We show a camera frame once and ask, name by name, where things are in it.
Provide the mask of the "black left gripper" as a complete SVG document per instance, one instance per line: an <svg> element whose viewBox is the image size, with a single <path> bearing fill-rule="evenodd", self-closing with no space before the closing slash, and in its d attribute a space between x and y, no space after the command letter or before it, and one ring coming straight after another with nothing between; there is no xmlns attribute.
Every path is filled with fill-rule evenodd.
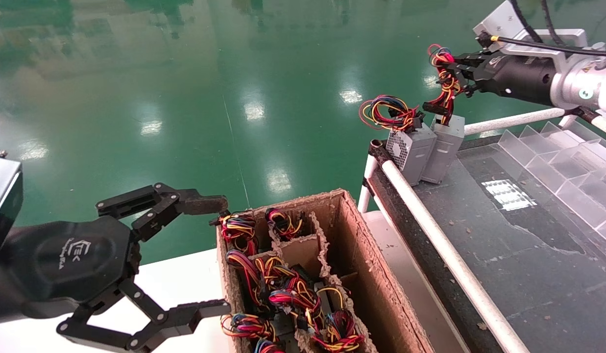
<svg viewBox="0 0 606 353"><path fill-rule="evenodd" d="M0 323L73 313L57 326L70 342L152 353L168 339L195 333L201 320L231 312L224 299L164 310L133 282L138 271L139 243L115 219L13 228L0 249ZM148 317L142 330L130 334L88 323L123 296Z"/></svg>

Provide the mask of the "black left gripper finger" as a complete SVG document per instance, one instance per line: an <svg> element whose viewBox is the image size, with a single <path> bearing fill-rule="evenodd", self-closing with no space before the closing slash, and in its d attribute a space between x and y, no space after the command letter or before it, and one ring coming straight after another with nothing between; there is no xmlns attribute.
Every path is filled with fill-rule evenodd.
<svg viewBox="0 0 606 353"><path fill-rule="evenodd" d="M142 213L132 223L132 232L139 241L148 241L181 214L222 214L227 210L224 195L201 195L195 189L174 189L156 183L99 201L97 214L123 219Z"/></svg>

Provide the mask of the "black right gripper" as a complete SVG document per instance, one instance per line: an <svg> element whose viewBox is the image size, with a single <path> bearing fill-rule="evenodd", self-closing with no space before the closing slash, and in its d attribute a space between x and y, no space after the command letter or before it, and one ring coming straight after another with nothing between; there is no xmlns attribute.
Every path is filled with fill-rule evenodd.
<svg viewBox="0 0 606 353"><path fill-rule="evenodd" d="M549 58L496 54L490 51L453 56L450 72L461 93L493 93L503 98L552 106L556 68Z"/></svg>

